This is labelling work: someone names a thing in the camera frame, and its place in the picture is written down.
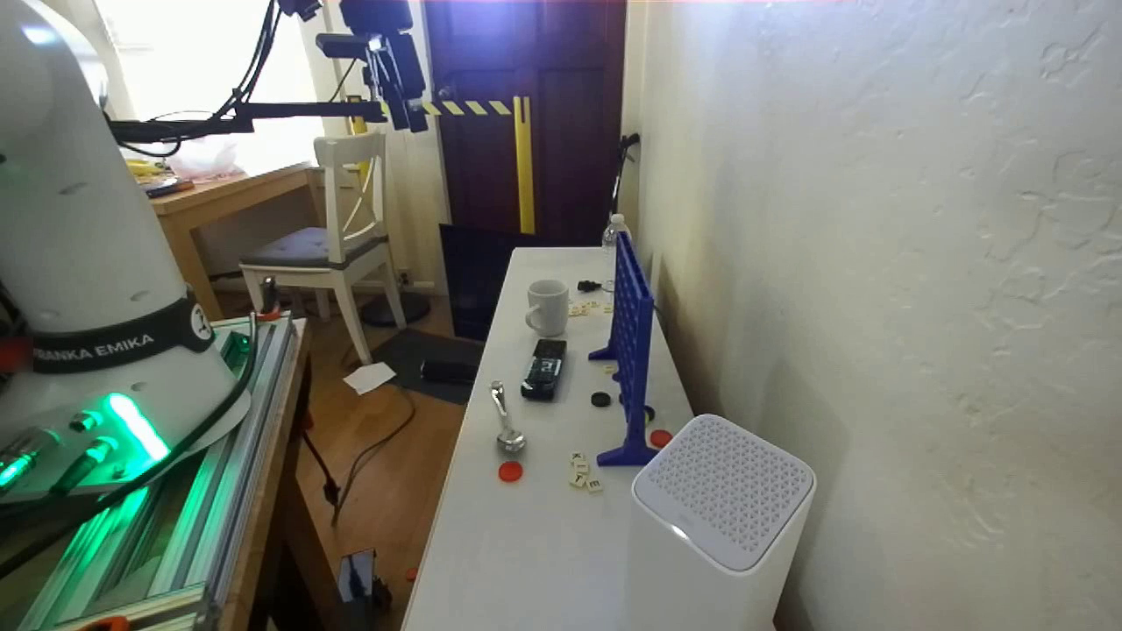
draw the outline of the black device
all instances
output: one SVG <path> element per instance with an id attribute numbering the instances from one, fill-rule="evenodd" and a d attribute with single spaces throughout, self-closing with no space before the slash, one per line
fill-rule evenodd
<path id="1" fill-rule="evenodd" d="M 424 362 L 421 377 L 442 384 L 472 384 L 477 377 L 477 368 L 468 362 Z"/>
<path id="2" fill-rule="evenodd" d="M 564 341 L 538 341 L 530 374 L 522 377 L 528 398 L 553 398 L 564 371 Z"/>

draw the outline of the white wall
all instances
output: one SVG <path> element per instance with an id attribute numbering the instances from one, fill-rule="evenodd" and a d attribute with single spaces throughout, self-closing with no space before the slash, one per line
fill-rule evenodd
<path id="1" fill-rule="evenodd" d="M 625 103 L 622 103 L 622 138 L 641 138 L 641 105 L 645 105 L 645 34 L 648 34 L 648 0 L 629 0 L 629 30 L 625 30 Z M 633 151 L 633 162 L 622 175 L 622 213 L 633 232 L 639 232 L 639 170 L 641 142 Z"/>
<path id="2" fill-rule="evenodd" d="M 696 403 L 822 474 L 793 627 L 1122 627 L 1122 6 L 648 6 Z"/>

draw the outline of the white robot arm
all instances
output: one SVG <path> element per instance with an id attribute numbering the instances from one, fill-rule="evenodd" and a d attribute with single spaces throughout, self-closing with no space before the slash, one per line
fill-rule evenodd
<path id="1" fill-rule="evenodd" d="M 31 341 L 0 394 L 0 500 L 122 482 L 251 406 L 220 411 L 238 374 L 58 21 L 0 3 L 0 284 Z"/>

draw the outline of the paper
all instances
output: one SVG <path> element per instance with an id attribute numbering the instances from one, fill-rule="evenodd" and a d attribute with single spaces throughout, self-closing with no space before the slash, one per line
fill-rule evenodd
<path id="1" fill-rule="evenodd" d="M 373 389 L 378 389 L 383 382 L 389 382 L 396 371 L 385 364 L 385 362 L 378 362 L 378 364 L 361 364 L 358 371 L 351 371 L 345 382 L 358 394 L 358 396 L 366 396 L 366 394 L 373 394 Z"/>

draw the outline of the yellow and black tape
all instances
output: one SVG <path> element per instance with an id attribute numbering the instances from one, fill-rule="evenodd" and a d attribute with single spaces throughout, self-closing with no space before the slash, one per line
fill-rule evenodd
<path id="1" fill-rule="evenodd" d="M 514 105 L 509 103 L 500 103 L 500 99 L 493 99 L 493 103 L 477 103 L 477 99 L 468 99 L 468 103 L 452 103 L 452 99 L 447 99 L 447 103 L 421 103 L 421 110 L 424 110 L 424 117 L 430 118 L 481 118 L 481 117 L 514 117 Z"/>

